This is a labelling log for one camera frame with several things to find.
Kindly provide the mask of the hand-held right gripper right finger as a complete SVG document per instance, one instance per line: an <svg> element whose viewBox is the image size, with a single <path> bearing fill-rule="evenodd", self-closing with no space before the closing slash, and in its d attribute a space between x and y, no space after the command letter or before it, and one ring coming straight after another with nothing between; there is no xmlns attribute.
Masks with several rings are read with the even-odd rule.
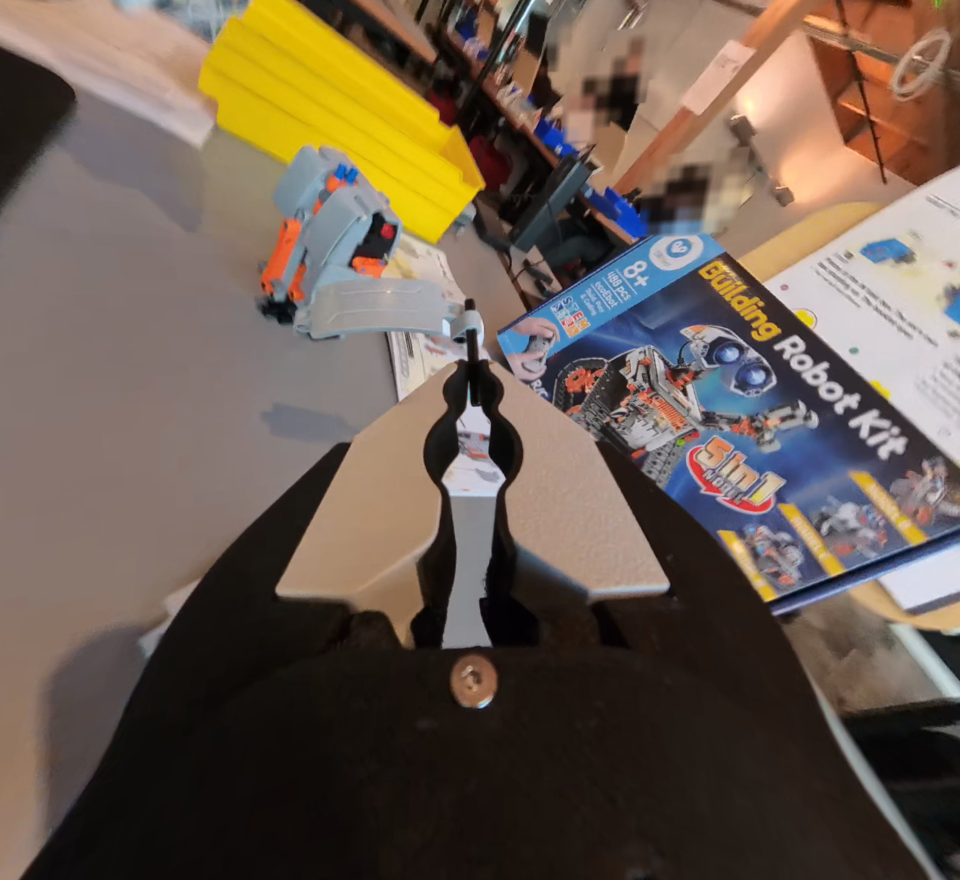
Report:
<svg viewBox="0 0 960 880"><path fill-rule="evenodd" d="M499 648L627 648L613 603L669 580L600 446L494 363L472 382L496 495L480 610Z"/></svg>

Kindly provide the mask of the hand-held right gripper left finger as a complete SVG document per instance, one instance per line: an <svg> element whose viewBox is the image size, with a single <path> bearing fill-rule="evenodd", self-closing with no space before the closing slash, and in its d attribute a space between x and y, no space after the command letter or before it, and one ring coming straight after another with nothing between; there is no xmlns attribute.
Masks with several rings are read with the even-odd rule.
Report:
<svg viewBox="0 0 960 880"><path fill-rule="evenodd" d="M462 364L450 363L349 443L275 593L379 611L400 640L440 646L456 567L447 470Z"/></svg>

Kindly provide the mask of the grey curved panel assembly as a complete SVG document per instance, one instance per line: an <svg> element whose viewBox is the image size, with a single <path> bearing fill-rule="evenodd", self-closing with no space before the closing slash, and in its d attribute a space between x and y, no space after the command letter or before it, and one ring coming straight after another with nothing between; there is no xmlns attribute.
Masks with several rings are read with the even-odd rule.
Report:
<svg viewBox="0 0 960 880"><path fill-rule="evenodd" d="M450 302L437 284L423 279L361 275L318 284L295 308L294 331L319 341L356 333L420 333L446 336L465 347L472 405L479 404L484 323L474 300Z"/></svg>

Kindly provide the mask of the grey orange toy robot body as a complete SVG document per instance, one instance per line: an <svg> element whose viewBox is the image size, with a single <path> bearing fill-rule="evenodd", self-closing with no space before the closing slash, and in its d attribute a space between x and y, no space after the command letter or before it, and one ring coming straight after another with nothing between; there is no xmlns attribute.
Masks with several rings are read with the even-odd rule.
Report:
<svg viewBox="0 0 960 880"><path fill-rule="evenodd" d="M305 325L320 290L378 284L402 238L402 221L342 151L306 145L272 195L281 223L260 267L257 309L280 325Z"/></svg>

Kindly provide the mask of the sticker sheet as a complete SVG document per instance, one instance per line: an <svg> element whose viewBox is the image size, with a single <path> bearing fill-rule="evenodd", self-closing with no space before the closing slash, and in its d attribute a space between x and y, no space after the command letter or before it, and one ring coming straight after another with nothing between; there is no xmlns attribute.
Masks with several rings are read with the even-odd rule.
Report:
<svg viewBox="0 0 960 880"><path fill-rule="evenodd" d="M459 315L466 295L458 286L446 254L437 246L404 235L384 272L437 286L449 313ZM414 393L447 365L466 358L466 347L447 334L391 331L386 334L398 400ZM491 423L481 406L467 402L457 422L458 453L447 467L444 485L452 498L495 498L504 475L490 452Z"/></svg>

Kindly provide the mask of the robot kit box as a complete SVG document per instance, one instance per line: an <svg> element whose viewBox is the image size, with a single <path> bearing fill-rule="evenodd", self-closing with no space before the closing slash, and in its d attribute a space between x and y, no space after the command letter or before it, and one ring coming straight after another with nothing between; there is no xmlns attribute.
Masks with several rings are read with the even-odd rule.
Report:
<svg viewBox="0 0 960 880"><path fill-rule="evenodd" d="M708 235L636 243L497 340L764 601L958 559L958 462Z"/></svg>

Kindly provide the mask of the yellow plastic bin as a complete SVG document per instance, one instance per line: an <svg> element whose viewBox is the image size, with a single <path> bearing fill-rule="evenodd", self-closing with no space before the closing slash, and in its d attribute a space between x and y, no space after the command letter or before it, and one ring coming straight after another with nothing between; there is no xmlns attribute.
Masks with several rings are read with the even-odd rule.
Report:
<svg viewBox="0 0 960 880"><path fill-rule="evenodd" d="M457 127L296 0L251 0L210 46L198 91L217 125L277 161L330 147L438 243L485 182Z"/></svg>

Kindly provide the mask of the wooden post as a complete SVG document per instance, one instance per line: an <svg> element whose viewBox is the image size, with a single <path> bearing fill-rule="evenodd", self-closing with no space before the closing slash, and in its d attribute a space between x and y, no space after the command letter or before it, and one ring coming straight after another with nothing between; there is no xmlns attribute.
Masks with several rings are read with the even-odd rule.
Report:
<svg viewBox="0 0 960 880"><path fill-rule="evenodd" d="M724 112L810 13L826 0L771 0L738 41L723 46L688 88L674 116L619 177L615 190L644 189Z"/></svg>

